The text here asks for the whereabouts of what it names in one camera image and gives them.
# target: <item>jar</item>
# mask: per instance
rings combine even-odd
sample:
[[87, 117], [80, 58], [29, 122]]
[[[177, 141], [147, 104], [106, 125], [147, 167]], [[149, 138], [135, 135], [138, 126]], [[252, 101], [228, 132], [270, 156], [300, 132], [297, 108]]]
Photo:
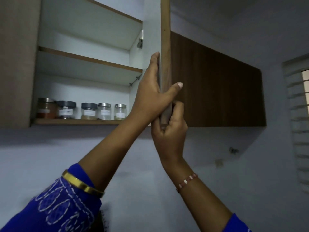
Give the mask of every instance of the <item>jar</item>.
[[114, 109], [114, 119], [124, 120], [127, 117], [127, 105], [125, 104], [115, 104]]
[[98, 118], [101, 120], [111, 120], [111, 105], [109, 103], [98, 104]]
[[96, 103], [82, 103], [82, 120], [96, 120], [96, 110], [98, 105]]
[[38, 98], [37, 118], [54, 119], [57, 115], [56, 101], [51, 98]]
[[71, 101], [57, 101], [59, 119], [75, 119], [76, 103]]

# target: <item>window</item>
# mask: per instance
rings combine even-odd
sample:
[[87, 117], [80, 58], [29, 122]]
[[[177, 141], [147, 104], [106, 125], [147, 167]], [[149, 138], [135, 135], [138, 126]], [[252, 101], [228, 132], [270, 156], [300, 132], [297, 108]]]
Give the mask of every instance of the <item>window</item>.
[[297, 173], [302, 190], [309, 193], [309, 57], [283, 64]]

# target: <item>fingernail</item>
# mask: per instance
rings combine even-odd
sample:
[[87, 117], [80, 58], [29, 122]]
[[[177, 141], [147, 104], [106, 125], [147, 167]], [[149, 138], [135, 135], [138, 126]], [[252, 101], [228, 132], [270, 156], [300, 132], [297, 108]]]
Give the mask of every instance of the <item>fingernail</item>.
[[180, 89], [183, 87], [183, 83], [179, 82], [178, 86], [180, 87]]

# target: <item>white label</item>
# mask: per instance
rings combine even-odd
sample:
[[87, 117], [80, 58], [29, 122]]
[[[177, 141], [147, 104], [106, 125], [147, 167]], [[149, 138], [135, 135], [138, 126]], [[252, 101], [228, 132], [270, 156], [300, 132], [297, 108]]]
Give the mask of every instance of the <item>white label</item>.
[[59, 116], [73, 115], [73, 109], [63, 109], [59, 110]]
[[95, 116], [95, 111], [84, 110], [84, 116]]
[[37, 113], [50, 113], [49, 109], [38, 109]]
[[125, 118], [126, 114], [125, 113], [116, 113], [116, 118]]
[[103, 116], [110, 116], [111, 115], [111, 111], [109, 111], [109, 110], [101, 110], [101, 115], [103, 115]]

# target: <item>jar lid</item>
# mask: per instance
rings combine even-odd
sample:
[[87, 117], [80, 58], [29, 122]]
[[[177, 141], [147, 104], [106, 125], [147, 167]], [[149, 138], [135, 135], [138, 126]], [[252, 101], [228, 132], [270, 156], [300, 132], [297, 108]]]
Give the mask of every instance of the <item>jar lid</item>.
[[98, 109], [98, 105], [96, 103], [82, 103], [82, 109]]
[[115, 108], [127, 108], [125, 104], [115, 104]]
[[41, 102], [41, 103], [54, 103], [56, 101], [51, 99], [51, 98], [38, 98], [38, 102]]
[[99, 103], [98, 106], [99, 107], [111, 107], [109, 103]]
[[75, 108], [76, 107], [76, 102], [71, 102], [71, 101], [57, 101], [57, 105], [59, 107], [72, 107]]

